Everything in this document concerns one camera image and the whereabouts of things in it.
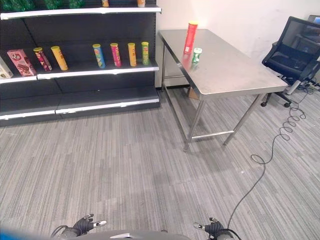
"white wall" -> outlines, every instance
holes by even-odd
[[[157,0],[157,29],[186,29],[189,20],[198,20],[200,29],[209,29],[257,62],[276,42],[289,16],[308,19],[320,15],[320,0]],[[162,65],[162,43],[157,37],[156,60]],[[167,61],[166,75],[179,75]],[[161,71],[155,86],[161,85]],[[171,79],[177,85],[184,80]]]

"black mesh chair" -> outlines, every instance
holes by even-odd
[[[262,64],[281,74],[284,81],[300,82],[310,80],[320,68],[317,59],[320,56],[320,24],[301,20],[290,16],[279,40],[272,44],[272,49],[263,59]],[[284,106],[291,101],[283,92],[275,92],[286,100]],[[267,105],[271,93],[267,95],[262,107]]]

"pink snack box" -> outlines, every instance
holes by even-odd
[[[22,77],[34,76],[37,74],[23,49],[9,50],[6,53],[15,67],[19,70]]]

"table top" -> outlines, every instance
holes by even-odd
[[[282,92],[287,84],[261,63],[207,29],[197,29],[194,48],[201,48],[198,63],[184,54],[187,30],[161,30],[160,38],[201,100]]]

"cardboard box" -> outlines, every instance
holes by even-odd
[[[10,79],[14,74],[0,56],[0,79]]]
[[[189,98],[191,98],[191,99],[197,99],[197,100],[199,100],[196,92],[192,89],[192,87],[189,88],[188,96],[189,96]]]
[[[37,74],[23,49],[9,50],[6,53],[19,70],[22,77],[34,76]]]

